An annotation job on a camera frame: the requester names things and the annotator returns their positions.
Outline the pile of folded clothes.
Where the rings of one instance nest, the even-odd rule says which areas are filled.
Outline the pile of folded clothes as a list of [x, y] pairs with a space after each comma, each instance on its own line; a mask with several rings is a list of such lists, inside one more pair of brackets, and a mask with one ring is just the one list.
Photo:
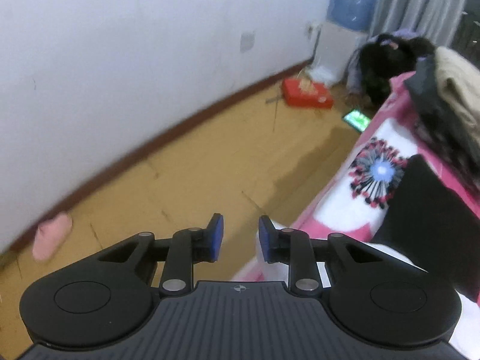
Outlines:
[[478, 195], [479, 69], [441, 46], [403, 84], [418, 113], [416, 134]]

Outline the pink floral blanket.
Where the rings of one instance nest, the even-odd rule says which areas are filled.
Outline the pink floral blanket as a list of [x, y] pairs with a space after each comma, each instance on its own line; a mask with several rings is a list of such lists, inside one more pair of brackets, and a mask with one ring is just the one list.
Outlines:
[[404, 85], [410, 77], [407, 72], [391, 79], [390, 96], [331, 181], [296, 219], [294, 228], [313, 238], [345, 233], [358, 241], [371, 242], [400, 182], [400, 164], [413, 155], [422, 155], [442, 183], [475, 218], [479, 217], [479, 200], [416, 136], [417, 113]]

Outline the smartphone on floor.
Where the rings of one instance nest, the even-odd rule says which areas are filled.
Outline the smartphone on floor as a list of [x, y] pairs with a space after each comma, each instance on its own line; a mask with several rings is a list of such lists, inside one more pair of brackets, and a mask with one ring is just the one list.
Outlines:
[[371, 119], [359, 110], [351, 110], [346, 113], [343, 121], [359, 133], [363, 133], [371, 123]]

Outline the red box on floor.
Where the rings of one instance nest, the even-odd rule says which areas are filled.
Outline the red box on floor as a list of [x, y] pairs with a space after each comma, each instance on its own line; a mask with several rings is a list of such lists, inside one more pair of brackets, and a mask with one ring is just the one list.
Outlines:
[[283, 80], [281, 91], [290, 107], [331, 109], [334, 105], [330, 91], [323, 84], [305, 78]]

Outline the pink slipper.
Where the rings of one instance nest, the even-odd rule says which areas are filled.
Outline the pink slipper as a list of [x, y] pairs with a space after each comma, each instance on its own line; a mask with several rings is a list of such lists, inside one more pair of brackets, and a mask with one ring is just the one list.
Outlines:
[[40, 223], [32, 243], [32, 257], [37, 262], [50, 260], [72, 231], [72, 218], [62, 212]]

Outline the black garment on bed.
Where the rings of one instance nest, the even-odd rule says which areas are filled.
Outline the black garment on bed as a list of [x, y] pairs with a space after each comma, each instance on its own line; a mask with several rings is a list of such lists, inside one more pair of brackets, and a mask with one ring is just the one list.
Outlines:
[[479, 218], [421, 155], [408, 160], [372, 242], [444, 278], [471, 301], [479, 300]]

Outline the white water dispenser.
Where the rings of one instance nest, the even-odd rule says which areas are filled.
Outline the white water dispenser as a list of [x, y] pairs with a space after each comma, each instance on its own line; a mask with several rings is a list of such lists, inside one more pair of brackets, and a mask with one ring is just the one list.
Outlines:
[[334, 86], [343, 80], [354, 52], [368, 39], [365, 32], [352, 31], [324, 22], [321, 27], [313, 62], [307, 69], [312, 81]]

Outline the person in black crouching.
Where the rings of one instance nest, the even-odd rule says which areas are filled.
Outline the person in black crouching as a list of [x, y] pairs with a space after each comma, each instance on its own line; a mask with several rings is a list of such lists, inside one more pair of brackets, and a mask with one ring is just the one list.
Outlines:
[[379, 108], [390, 96], [390, 79], [415, 71], [417, 61], [433, 55], [435, 49], [425, 37], [381, 33], [352, 55], [346, 70], [347, 92], [367, 97]]

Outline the grey curtain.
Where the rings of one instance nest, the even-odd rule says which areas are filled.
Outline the grey curtain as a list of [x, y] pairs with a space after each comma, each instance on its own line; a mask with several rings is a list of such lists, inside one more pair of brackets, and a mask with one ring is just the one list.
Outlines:
[[369, 35], [408, 30], [448, 47], [467, 0], [377, 0]]

